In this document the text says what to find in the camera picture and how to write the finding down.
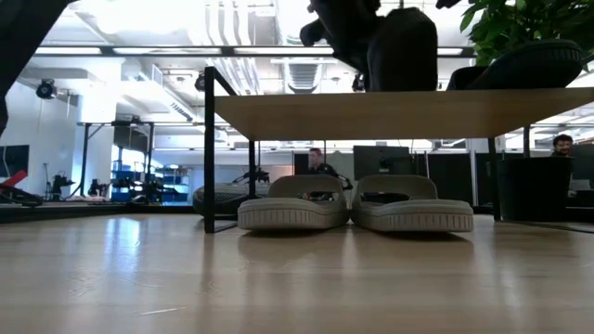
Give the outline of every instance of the person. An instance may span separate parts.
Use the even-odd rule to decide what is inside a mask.
[[[569,135],[557,135],[553,139],[553,153],[551,157],[569,157],[574,139]]]
[[[328,174],[338,177],[336,170],[324,162],[324,155],[319,148],[309,149],[309,171],[310,174]]]

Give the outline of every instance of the ceiling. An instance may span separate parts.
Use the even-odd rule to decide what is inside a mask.
[[[382,0],[381,15],[397,8],[399,1]],[[83,0],[70,4],[44,40],[44,45],[286,45],[307,22],[315,19],[307,13],[309,0]],[[436,0],[405,1],[405,6],[423,10],[436,24],[440,46],[467,46],[459,31],[462,13],[468,4],[438,10]],[[192,115],[200,118],[203,93],[193,84],[206,66],[214,65],[234,84],[240,94],[292,94],[286,58],[33,58],[31,67],[86,69],[98,80],[110,84],[122,78],[110,78],[101,68],[104,63],[117,66],[131,60],[142,69],[154,65],[162,72],[163,91],[179,101]],[[439,58],[438,78],[445,88],[452,72],[471,65],[469,58]],[[333,58],[312,58],[308,64],[316,93],[350,93],[354,71]],[[594,86],[589,76],[582,85]],[[154,101],[144,96],[128,96],[118,106],[120,113],[150,117]],[[592,112],[584,109],[580,112]],[[160,121],[179,122],[179,115]],[[167,135],[194,134],[200,131],[169,130]]]

